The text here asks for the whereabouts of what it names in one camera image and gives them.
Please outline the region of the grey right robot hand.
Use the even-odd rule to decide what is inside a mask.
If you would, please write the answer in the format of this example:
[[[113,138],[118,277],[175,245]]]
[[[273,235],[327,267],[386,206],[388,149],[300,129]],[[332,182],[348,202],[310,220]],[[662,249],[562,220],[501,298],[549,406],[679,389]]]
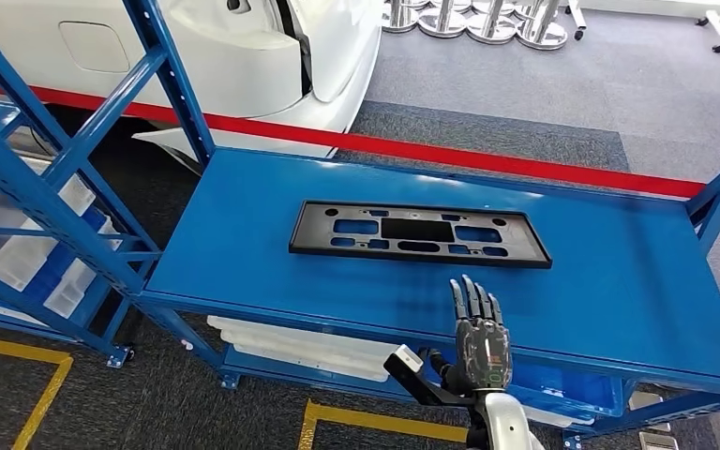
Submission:
[[[451,279],[450,287],[456,313],[457,361],[448,362],[437,349],[422,349],[419,354],[441,377],[441,388],[453,395],[504,391],[513,369],[510,334],[498,300],[465,274],[459,280]]]

